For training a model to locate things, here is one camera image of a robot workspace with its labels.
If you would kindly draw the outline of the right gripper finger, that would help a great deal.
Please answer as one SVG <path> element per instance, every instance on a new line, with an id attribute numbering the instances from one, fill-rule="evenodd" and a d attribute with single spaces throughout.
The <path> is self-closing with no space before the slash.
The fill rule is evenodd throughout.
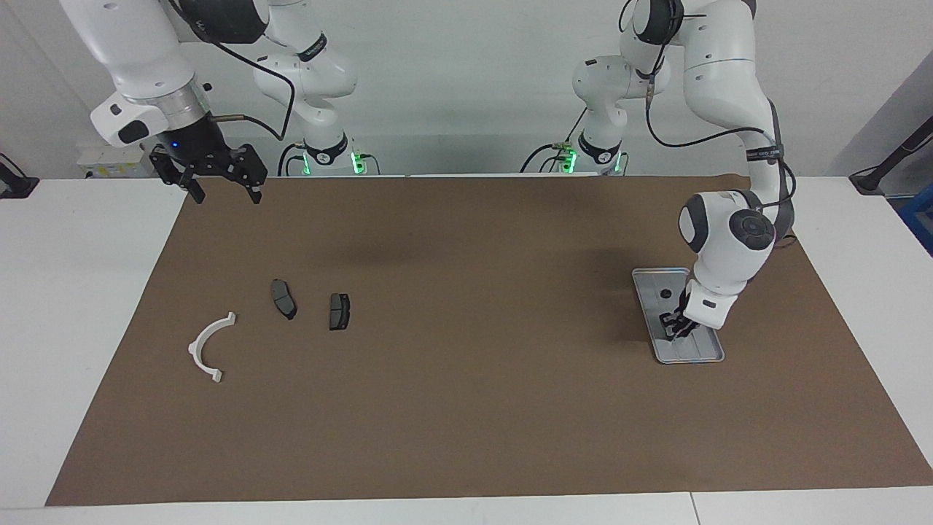
<path id="1" fill-rule="evenodd" d="M 262 199 L 262 186 L 269 173 L 259 153 L 252 145 L 243 144 L 237 149 L 230 149 L 229 157 L 230 182 L 235 182 L 246 189 L 252 203 L 259 205 Z"/>
<path id="2" fill-rule="evenodd" d="M 163 184 L 183 189 L 189 193 L 189 196 L 197 205 L 200 205 L 206 199 L 206 194 L 195 177 L 194 169 L 189 167 L 180 171 L 163 146 L 154 146 L 149 153 L 149 160 Z"/>

